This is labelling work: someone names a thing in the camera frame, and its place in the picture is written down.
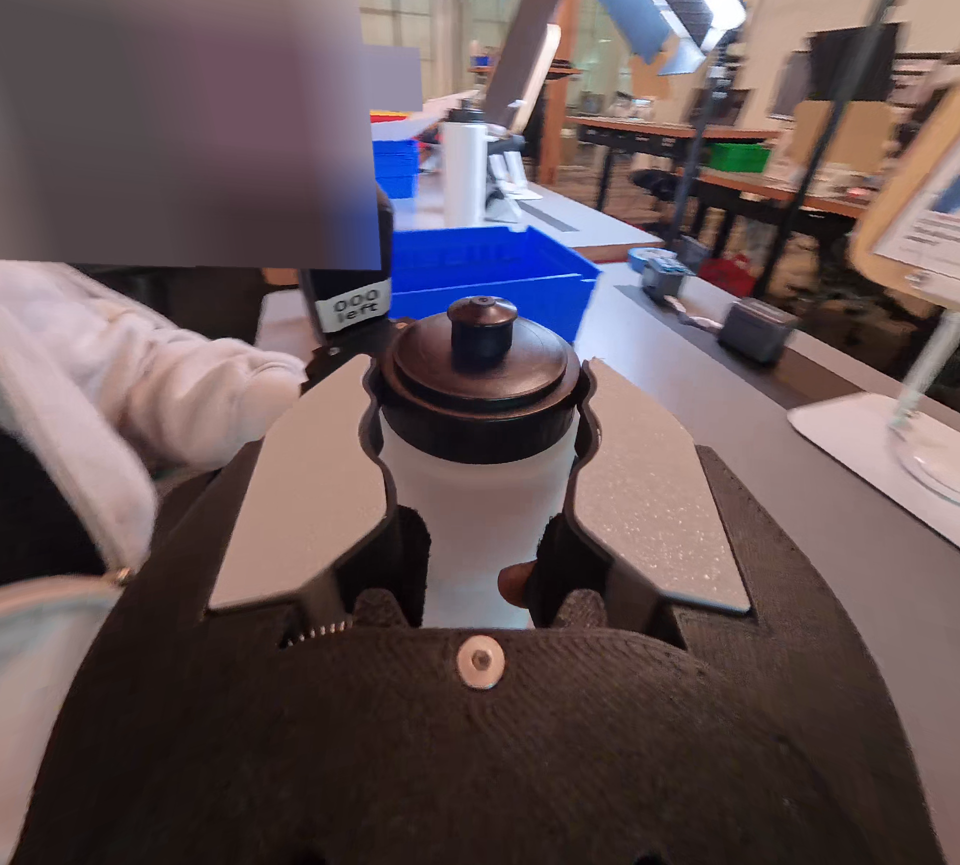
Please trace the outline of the blue plastic bin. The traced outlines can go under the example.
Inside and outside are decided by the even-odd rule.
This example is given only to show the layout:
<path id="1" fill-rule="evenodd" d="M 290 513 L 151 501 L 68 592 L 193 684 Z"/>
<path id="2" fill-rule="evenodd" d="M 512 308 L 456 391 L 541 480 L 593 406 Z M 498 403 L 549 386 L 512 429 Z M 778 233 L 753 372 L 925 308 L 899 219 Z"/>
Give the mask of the blue plastic bin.
<path id="1" fill-rule="evenodd" d="M 478 295 L 513 303 L 519 316 L 573 343 L 601 270 L 534 227 L 397 231 L 390 318 L 424 319 Z"/>

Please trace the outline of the wooden office table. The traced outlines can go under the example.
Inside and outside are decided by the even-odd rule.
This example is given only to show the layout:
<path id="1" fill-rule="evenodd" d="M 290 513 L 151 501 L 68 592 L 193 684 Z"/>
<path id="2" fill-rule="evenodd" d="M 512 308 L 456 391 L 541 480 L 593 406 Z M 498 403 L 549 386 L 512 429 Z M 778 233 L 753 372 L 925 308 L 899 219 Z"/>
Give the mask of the wooden office table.
<path id="1" fill-rule="evenodd" d="M 581 143 L 606 148 L 594 209 L 604 211 L 617 154 L 645 155 L 667 159 L 671 169 L 684 164 L 698 139 L 696 127 L 683 124 L 646 122 L 637 118 L 572 116 L 569 123 L 577 129 Z"/>
<path id="2" fill-rule="evenodd" d="M 731 211 L 737 219 L 743 218 L 772 229 L 763 253 L 767 259 L 773 251 L 773 239 L 794 200 L 794 189 L 768 175 L 706 169 L 693 182 L 691 195 L 708 209 Z M 807 193 L 790 235 L 811 239 L 814 252 L 819 257 L 824 256 L 853 230 L 867 210 L 870 199 L 871 196 L 835 198 Z"/>

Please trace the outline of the instruction sheet on stand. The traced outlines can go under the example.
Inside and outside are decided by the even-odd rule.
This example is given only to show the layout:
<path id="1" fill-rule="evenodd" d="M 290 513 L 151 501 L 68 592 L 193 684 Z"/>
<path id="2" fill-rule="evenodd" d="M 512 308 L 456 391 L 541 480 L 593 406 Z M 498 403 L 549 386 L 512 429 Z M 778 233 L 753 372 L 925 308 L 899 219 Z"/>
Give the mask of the instruction sheet on stand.
<path id="1" fill-rule="evenodd" d="M 958 87 L 942 98 L 858 219 L 847 256 L 872 283 L 958 311 Z"/>

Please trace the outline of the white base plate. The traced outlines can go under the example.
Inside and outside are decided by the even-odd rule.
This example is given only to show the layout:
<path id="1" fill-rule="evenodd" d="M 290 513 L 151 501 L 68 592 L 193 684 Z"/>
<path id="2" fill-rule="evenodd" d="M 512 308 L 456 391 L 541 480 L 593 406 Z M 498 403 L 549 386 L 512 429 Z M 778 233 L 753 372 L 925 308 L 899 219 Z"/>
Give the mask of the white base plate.
<path id="1" fill-rule="evenodd" d="M 894 398 L 859 392 L 790 410 L 810 444 L 959 547 L 959 433 L 918 412 L 900 425 Z"/>

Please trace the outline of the black bottle lid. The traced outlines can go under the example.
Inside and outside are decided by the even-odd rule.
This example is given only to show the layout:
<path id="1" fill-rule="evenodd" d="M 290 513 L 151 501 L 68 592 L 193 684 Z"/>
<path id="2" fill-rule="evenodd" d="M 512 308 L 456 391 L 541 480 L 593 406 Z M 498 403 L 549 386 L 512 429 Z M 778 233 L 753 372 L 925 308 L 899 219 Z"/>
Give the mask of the black bottle lid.
<path id="1" fill-rule="evenodd" d="M 378 360 L 390 430 L 443 461 L 500 465 L 552 449 L 573 424 L 572 345 L 505 298 L 460 298 L 397 332 Z"/>

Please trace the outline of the grey slanted panel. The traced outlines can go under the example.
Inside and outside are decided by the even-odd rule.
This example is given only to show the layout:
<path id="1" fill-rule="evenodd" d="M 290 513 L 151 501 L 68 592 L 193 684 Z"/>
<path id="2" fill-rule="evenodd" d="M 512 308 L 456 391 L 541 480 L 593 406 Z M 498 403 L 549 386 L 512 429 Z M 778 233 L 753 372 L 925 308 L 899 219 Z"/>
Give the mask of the grey slanted panel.
<path id="1" fill-rule="evenodd" d="M 519 134 L 525 128 L 556 56 L 561 0 L 521 0 L 486 85 L 486 124 Z"/>

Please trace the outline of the white board stand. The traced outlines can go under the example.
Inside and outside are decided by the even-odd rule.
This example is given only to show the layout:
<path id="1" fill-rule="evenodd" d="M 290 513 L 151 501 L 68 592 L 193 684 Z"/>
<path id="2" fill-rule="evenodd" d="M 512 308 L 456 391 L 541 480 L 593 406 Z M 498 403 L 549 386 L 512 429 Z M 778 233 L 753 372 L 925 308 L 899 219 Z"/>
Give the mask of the white board stand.
<path id="1" fill-rule="evenodd" d="M 910 368 L 889 423 L 894 458 L 919 484 L 959 503 L 959 433 L 920 410 L 921 399 L 956 353 L 959 314 L 944 311 L 931 338 Z"/>

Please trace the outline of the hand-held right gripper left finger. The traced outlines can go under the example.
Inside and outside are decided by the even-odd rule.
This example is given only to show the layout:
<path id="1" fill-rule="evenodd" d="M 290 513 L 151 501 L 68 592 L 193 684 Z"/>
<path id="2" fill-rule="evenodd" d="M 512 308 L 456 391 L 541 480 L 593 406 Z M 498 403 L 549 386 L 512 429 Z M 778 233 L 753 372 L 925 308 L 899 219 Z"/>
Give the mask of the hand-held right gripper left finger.
<path id="1" fill-rule="evenodd" d="M 269 429 L 208 600 L 214 614 L 293 601 L 311 626 L 353 614 L 400 568 L 396 490 L 371 438 L 374 360 L 361 354 Z"/>

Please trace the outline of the black slanted pole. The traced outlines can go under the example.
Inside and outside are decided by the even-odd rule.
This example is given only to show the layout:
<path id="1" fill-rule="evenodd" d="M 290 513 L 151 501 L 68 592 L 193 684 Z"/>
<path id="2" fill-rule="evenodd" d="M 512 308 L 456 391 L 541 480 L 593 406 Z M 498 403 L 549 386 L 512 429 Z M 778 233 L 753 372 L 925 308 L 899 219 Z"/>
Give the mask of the black slanted pole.
<path id="1" fill-rule="evenodd" d="M 849 104 L 854 100 L 858 86 L 871 64 L 874 52 L 880 42 L 887 13 L 893 8 L 894 0 L 872 0 L 870 15 L 866 24 L 861 27 L 858 44 L 855 45 L 851 56 L 841 71 L 831 95 L 831 104 L 821 133 L 814 143 L 809 159 L 803 169 L 802 176 L 794 187 L 794 199 L 786 212 L 778 234 L 773 239 L 773 250 L 765 263 L 759 277 L 754 282 L 751 295 L 763 300 L 774 277 L 776 267 L 786 249 L 787 242 L 798 213 L 804 203 L 817 171 L 822 164 L 826 152 L 833 142 L 842 123 Z"/>

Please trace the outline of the black light stand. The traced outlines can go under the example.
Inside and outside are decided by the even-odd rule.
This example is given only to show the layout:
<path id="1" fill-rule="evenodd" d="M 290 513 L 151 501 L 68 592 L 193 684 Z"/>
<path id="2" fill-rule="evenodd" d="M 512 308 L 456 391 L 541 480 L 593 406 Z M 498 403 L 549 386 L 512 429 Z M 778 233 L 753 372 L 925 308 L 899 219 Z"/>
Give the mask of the black light stand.
<path id="1" fill-rule="evenodd" d="M 706 73 L 706 82 L 700 102 L 700 111 L 694 123 L 694 135 L 683 156 L 680 179 L 674 194 L 673 217 L 664 234 L 664 247 L 672 251 L 686 219 L 690 190 L 701 166 L 706 129 L 713 123 L 714 114 L 722 110 L 734 83 L 731 70 L 731 46 L 741 38 L 742 27 L 728 31 L 718 42 L 713 64 Z"/>

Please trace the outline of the grey charging case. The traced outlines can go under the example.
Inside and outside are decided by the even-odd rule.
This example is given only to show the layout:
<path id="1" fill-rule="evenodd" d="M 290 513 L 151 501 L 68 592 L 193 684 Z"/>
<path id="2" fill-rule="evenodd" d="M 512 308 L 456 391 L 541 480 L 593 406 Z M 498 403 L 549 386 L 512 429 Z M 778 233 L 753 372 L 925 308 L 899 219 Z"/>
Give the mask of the grey charging case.
<path id="1" fill-rule="evenodd" d="M 781 359 L 798 318 L 753 297 L 743 297 L 729 308 L 717 332 L 721 346 L 762 367 Z"/>

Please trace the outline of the stacked small blue bins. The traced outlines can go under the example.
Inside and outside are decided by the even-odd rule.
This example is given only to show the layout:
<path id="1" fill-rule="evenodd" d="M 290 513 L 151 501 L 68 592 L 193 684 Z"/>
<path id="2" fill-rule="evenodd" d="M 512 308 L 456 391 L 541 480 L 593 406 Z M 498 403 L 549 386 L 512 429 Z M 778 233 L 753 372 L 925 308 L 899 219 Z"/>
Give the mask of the stacked small blue bins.
<path id="1" fill-rule="evenodd" d="M 421 144 L 415 138 L 375 139 L 374 175 L 391 200 L 414 199 L 418 194 Z"/>

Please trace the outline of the green plastic bin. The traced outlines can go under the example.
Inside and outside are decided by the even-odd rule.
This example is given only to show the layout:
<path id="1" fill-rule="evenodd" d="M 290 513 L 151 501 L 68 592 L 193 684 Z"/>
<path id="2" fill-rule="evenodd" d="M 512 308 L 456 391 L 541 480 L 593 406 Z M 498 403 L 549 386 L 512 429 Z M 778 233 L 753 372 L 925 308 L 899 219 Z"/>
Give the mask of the green plastic bin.
<path id="1" fill-rule="evenodd" d="M 771 154 L 772 148 L 759 142 L 714 141 L 703 164 L 719 172 L 762 175 Z"/>

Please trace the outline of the white plastic stand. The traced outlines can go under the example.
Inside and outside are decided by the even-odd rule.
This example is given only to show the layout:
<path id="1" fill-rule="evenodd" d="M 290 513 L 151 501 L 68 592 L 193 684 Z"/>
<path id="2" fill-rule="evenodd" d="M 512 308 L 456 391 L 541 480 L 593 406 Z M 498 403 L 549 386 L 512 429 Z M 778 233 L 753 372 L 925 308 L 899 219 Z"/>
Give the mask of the white plastic stand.
<path id="1" fill-rule="evenodd" d="M 487 153 L 484 221 L 519 225 L 522 218 L 521 203 L 540 201 L 542 198 L 527 179 L 519 151 Z"/>

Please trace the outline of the white plastic bottle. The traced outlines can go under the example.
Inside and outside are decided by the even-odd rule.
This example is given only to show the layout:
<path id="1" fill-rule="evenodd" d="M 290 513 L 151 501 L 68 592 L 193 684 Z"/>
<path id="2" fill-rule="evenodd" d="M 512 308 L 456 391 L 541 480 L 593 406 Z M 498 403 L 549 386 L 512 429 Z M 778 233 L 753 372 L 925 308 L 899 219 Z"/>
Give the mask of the white plastic bottle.
<path id="1" fill-rule="evenodd" d="M 545 451 L 495 464 L 433 457 L 380 417 L 381 460 L 398 504 L 416 511 L 430 537 L 422 626 L 524 629 L 526 609 L 499 593 L 500 571 L 533 561 L 549 521 L 563 508 L 579 415 Z"/>

